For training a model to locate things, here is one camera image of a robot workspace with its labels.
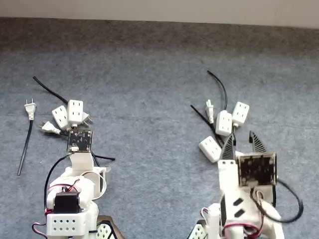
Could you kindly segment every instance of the wire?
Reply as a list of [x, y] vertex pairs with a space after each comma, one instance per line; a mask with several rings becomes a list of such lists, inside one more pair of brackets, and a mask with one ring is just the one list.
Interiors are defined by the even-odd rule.
[[205, 223], [206, 223], [207, 226], [208, 226], [208, 222], [207, 222], [207, 219], [206, 219], [206, 217], [204, 216], [203, 212], [205, 212], [205, 213], [208, 214], [208, 211], [209, 211], [208, 208], [202, 208], [202, 209], [200, 210], [200, 215], [202, 216], [202, 218], [204, 218]]
[[236, 143], [237, 143], [237, 141], [236, 141], [236, 135], [235, 135], [235, 130], [236, 130], [236, 126], [233, 126], [233, 136], [234, 136], [233, 144], [234, 144], [234, 146], [236, 146]]
[[213, 74], [211, 71], [207, 70], [207, 73], [212, 76], [216, 81], [218, 81], [221, 85], [221, 87], [223, 88], [224, 91], [224, 96], [225, 96], [225, 103], [224, 103], [224, 110], [227, 109], [227, 93], [226, 93], [226, 89], [224, 87], [224, 84], [221, 82], [221, 80], [215, 75]]
[[65, 155], [64, 157], [62, 158], [59, 158], [58, 161], [55, 162], [55, 164], [52, 166], [52, 168], [50, 169], [49, 173], [48, 173], [48, 176], [46, 177], [46, 180], [45, 180], [45, 184], [44, 184], [44, 196], [43, 196], [43, 205], [44, 205], [44, 210], [46, 211], [46, 195], [47, 195], [47, 187], [48, 187], [48, 183], [49, 183], [49, 179], [50, 179], [50, 176], [54, 170], [54, 168], [65, 158], [69, 157], [71, 154], [73, 153], [70, 153], [68, 155]]
[[97, 165], [98, 167], [100, 167], [100, 164], [99, 164], [98, 160], [96, 159], [95, 154], [94, 154], [92, 151], [91, 151], [91, 154], [92, 154], [93, 160], [94, 160], [94, 162], [96, 163], [96, 165]]
[[222, 230], [222, 233], [223, 235], [225, 234], [225, 229], [226, 228], [229, 228], [229, 227], [238, 227], [238, 226], [241, 226], [241, 227], [247, 227], [247, 228], [253, 228], [255, 230], [258, 231], [258, 227], [255, 226], [254, 224], [250, 224], [250, 223], [228, 223], [224, 226], [223, 230]]
[[37, 229], [35, 229], [35, 226], [45, 226], [45, 225], [46, 225], [46, 223], [44, 223], [44, 224], [33, 223], [33, 224], [32, 224], [32, 230], [33, 230], [36, 234], [41, 235], [41, 236], [43, 236], [44, 238], [48, 239], [48, 237], [47, 237], [47, 235], [46, 235], [45, 233], [42, 233], [42, 232], [38, 231]]
[[216, 130], [215, 130], [215, 127], [214, 127], [214, 124], [210, 124], [209, 121], [205, 118], [205, 116], [203, 116], [199, 111], [198, 109], [196, 109], [193, 105], [190, 105], [190, 107], [202, 118], [202, 120], [210, 127], [210, 129], [213, 131], [213, 134], [215, 136], [215, 139], [216, 139], [216, 142], [218, 143], [219, 147], [223, 147], [223, 144], [224, 144], [224, 141], [223, 139], [218, 135], [216, 134]]
[[30, 141], [30, 136], [31, 136], [31, 132], [32, 132], [32, 126], [33, 126], [33, 120], [30, 120], [29, 121], [29, 130], [28, 130], [28, 134], [27, 134], [26, 139], [25, 139], [24, 148], [23, 148], [23, 152], [22, 152], [22, 156], [21, 156], [21, 160], [20, 160], [20, 165], [19, 165], [19, 168], [18, 168], [18, 176], [21, 175], [22, 166], [23, 166], [23, 163], [24, 163], [24, 160], [25, 160], [26, 151], [28, 149], [28, 144], [29, 144], [29, 141]]
[[94, 200], [97, 200], [97, 199], [99, 199], [99, 198], [101, 198], [103, 196], [103, 194], [105, 193], [106, 188], [107, 188], [107, 183], [105, 181], [105, 178], [103, 178], [103, 176], [101, 176], [99, 173], [97, 173], [95, 171], [86, 171], [86, 172], [82, 173], [81, 176], [84, 176], [84, 175], [86, 175], [88, 173], [94, 173], [94, 174], [98, 175], [103, 180], [102, 191], [101, 191], [101, 193], [100, 193], [100, 195], [98, 197], [92, 199], [92, 201], [94, 201]]
[[109, 159], [109, 160], [111, 160], [111, 161], [115, 161], [115, 158], [113, 158], [113, 157], [99, 156], [99, 155], [96, 155], [96, 154], [95, 154], [95, 157], [97, 157], [97, 158], [104, 158], [104, 159]]
[[304, 204], [303, 204], [303, 201], [298, 197], [298, 195], [289, 187], [289, 185], [287, 183], [285, 183], [283, 180], [281, 179], [277, 179], [277, 182], [282, 184], [285, 188], [287, 188], [293, 195], [294, 197], [297, 199], [298, 201], [298, 206], [299, 206], [299, 210], [298, 210], [298, 213], [290, 218], [290, 219], [276, 219], [272, 216], [270, 216], [264, 209], [261, 205], [259, 205], [259, 203], [256, 201], [256, 199], [254, 199], [253, 197], [253, 192], [254, 192], [254, 189], [252, 188], [250, 190], [250, 198], [254, 201], [254, 203], [256, 204], [256, 207], [258, 208], [258, 210], [261, 212], [262, 215], [264, 215], [265, 217], [269, 218], [270, 220], [276, 222], [276, 223], [293, 223], [295, 221], [297, 221], [301, 216], [302, 214], [304, 213]]
[[63, 101], [65, 104], [68, 104], [68, 101], [63, 98], [62, 96], [60, 96], [58, 93], [55, 93], [54, 91], [50, 90], [49, 88], [47, 88], [42, 82], [39, 81], [38, 78], [36, 78], [35, 76], [33, 76], [33, 79], [40, 85], [42, 86], [44, 89], [46, 89], [49, 93], [51, 93], [52, 95], [54, 95], [55, 97], [59, 98], [61, 101]]
[[53, 187], [56, 187], [56, 186], [67, 186], [67, 187], [69, 187], [68, 190], [67, 190], [67, 192], [70, 192], [71, 189], [73, 188], [74, 184], [73, 184], [73, 185], [66, 184], [66, 183], [54, 184], [53, 186], [49, 187], [49, 190], [50, 190], [51, 188], [53, 188]]

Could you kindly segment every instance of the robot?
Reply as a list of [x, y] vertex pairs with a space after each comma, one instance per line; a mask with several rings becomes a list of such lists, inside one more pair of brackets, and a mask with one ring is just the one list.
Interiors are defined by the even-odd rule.
[[[92, 133], [90, 129], [71, 129], [69, 132], [68, 155], [58, 162], [69, 157], [72, 166], [50, 183], [44, 194], [46, 234], [42, 235], [45, 238], [124, 238], [110, 217], [99, 216], [98, 206], [94, 202], [105, 193], [111, 168], [94, 167]], [[48, 175], [46, 188], [53, 168]]]
[[[245, 155], [235, 151], [233, 135], [225, 142], [218, 161], [221, 200], [201, 210], [204, 220], [197, 222], [189, 239], [284, 239], [282, 223], [302, 215], [302, 200], [277, 178], [276, 154], [267, 152], [253, 132], [249, 141], [253, 152]], [[298, 199], [299, 212], [292, 219], [282, 220], [275, 209], [278, 182]]]

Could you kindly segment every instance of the outlet adapter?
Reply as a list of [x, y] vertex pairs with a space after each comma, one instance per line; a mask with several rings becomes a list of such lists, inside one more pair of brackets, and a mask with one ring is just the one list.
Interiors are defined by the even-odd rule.
[[232, 121], [235, 126], [242, 126], [247, 118], [249, 105], [237, 102], [232, 114]]
[[83, 101], [69, 100], [68, 122], [72, 127], [77, 127], [83, 120]]
[[71, 128], [67, 119], [68, 114], [67, 114], [65, 106], [60, 106], [58, 108], [55, 108], [54, 110], [52, 110], [52, 114], [55, 119], [55, 122], [57, 123], [57, 125], [59, 126], [61, 130], [68, 131]]
[[201, 143], [199, 143], [199, 148], [205, 154], [205, 156], [211, 161], [215, 163], [219, 160], [221, 154], [221, 147], [217, 144], [217, 142], [213, 139], [212, 136], [207, 137]]
[[228, 136], [232, 131], [232, 116], [226, 110], [218, 113], [216, 121], [216, 134]]

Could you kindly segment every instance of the black cable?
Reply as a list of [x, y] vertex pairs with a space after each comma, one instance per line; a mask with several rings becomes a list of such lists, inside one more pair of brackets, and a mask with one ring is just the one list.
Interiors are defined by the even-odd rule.
[[60, 135], [69, 136], [68, 132], [66, 132], [66, 131], [61, 131], [61, 132], [60, 132]]
[[65, 104], [68, 104], [68, 101], [63, 98], [62, 96], [60, 96], [58, 93], [55, 93], [54, 91], [50, 90], [49, 88], [47, 88], [42, 82], [39, 81], [38, 78], [36, 78], [35, 76], [33, 77], [33, 79], [40, 85], [42, 86], [44, 89], [46, 89], [49, 93], [51, 93], [52, 95], [54, 95], [55, 97], [59, 98], [61, 101], [63, 101]]
[[93, 160], [95, 161], [96, 165], [97, 165], [98, 167], [100, 167], [100, 164], [99, 164], [98, 160], [96, 159], [95, 154], [94, 154], [92, 151], [91, 151], [91, 154], [92, 154]]
[[234, 146], [236, 146], [236, 143], [237, 143], [237, 141], [236, 141], [236, 135], [235, 135], [235, 130], [236, 130], [236, 127], [233, 126], [233, 136], [234, 136], [233, 144], [234, 144]]
[[29, 121], [29, 130], [28, 130], [28, 134], [27, 134], [26, 139], [25, 139], [23, 152], [22, 152], [22, 156], [21, 156], [21, 160], [20, 160], [20, 165], [19, 165], [19, 168], [18, 168], [18, 176], [21, 175], [22, 166], [23, 166], [23, 163], [24, 163], [24, 160], [25, 160], [26, 151], [28, 149], [28, 144], [29, 144], [29, 141], [30, 141], [30, 136], [31, 136], [31, 132], [32, 132], [32, 126], [33, 126], [33, 120], [30, 120]]
[[303, 201], [298, 197], [298, 195], [289, 187], [289, 185], [287, 183], [285, 183], [283, 180], [281, 179], [277, 179], [277, 182], [282, 184], [285, 188], [287, 188], [293, 195], [294, 197], [297, 199], [298, 201], [298, 206], [299, 206], [299, 210], [298, 213], [290, 218], [290, 219], [276, 219], [273, 218], [272, 216], [270, 216], [261, 205], [259, 205], [259, 203], [256, 201], [256, 199], [254, 199], [253, 197], [253, 192], [254, 189], [252, 188], [250, 191], [250, 198], [254, 201], [254, 203], [256, 204], [256, 207], [258, 208], [258, 210], [261, 212], [262, 215], [264, 215], [265, 217], [269, 218], [270, 220], [276, 222], [276, 223], [293, 223], [295, 221], [297, 221], [303, 214], [304, 212], [304, 204]]
[[49, 183], [49, 179], [50, 179], [50, 176], [54, 170], [54, 168], [59, 164], [59, 162], [61, 162], [63, 159], [69, 157], [71, 154], [68, 154], [68, 155], [65, 155], [64, 157], [62, 158], [59, 158], [58, 161], [55, 162], [55, 164], [52, 166], [52, 168], [50, 169], [49, 173], [48, 173], [48, 176], [46, 177], [46, 180], [45, 180], [45, 184], [44, 184], [44, 196], [43, 196], [43, 205], [44, 205], [44, 209], [46, 209], [46, 194], [47, 194], [47, 187], [48, 187], [48, 183]]
[[97, 157], [97, 158], [104, 158], [104, 159], [109, 159], [109, 160], [111, 160], [111, 161], [115, 161], [115, 158], [113, 158], [113, 157], [99, 156], [99, 155], [96, 155], [96, 154], [95, 154], [95, 157]]
[[213, 124], [210, 124], [209, 121], [193, 106], [190, 105], [190, 107], [202, 118], [202, 120], [210, 127], [210, 129], [213, 131], [213, 134], [215, 136], [216, 142], [218, 143], [219, 147], [223, 147], [224, 141], [222, 140], [222, 138], [216, 134], [216, 130]]
[[207, 70], [207, 73], [212, 76], [216, 81], [218, 81], [221, 85], [221, 87], [223, 88], [224, 91], [224, 96], [225, 96], [225, 103], [224, 103], [224, 110], [227, 109], [227, 93], [226, 93], [226, 89], [224, 84], [221, 82], [221, 80], [215, 75], [213, 74], [211, 71]]

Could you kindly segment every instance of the gray carpet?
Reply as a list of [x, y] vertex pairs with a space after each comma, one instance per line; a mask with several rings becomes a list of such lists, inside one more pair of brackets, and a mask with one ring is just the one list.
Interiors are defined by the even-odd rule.
[[[0, 19], [0, 238], [41, 238], [43, 185], [66, 142], [40, 132], [62, 103], [36, 75], [67, 99], [84, 101], [94, 119], [96, 154], [115, 156], [112, 181], [98, 201], [128, 239], [184, 239], [199, 210], [220, 197], [217, 166], [198, 149], [211, 135], [190, 104], [211, 99], [221, 110], [251, 106], [237, 130], [238, 150], [250, 152], [249, 130], [278, 153], [278, 174], [302, 196], [305, 212], [284, 225], [286, 238], [318, 235], [317, 176], [319, 31], [189, 23]], [[28, 119], [23, 104], [37, 103], [22, 175], [16, 175]], [[68, 161], [55, 170], [62, 173]], [[277, 210], [297, 211], [278, 187]]]

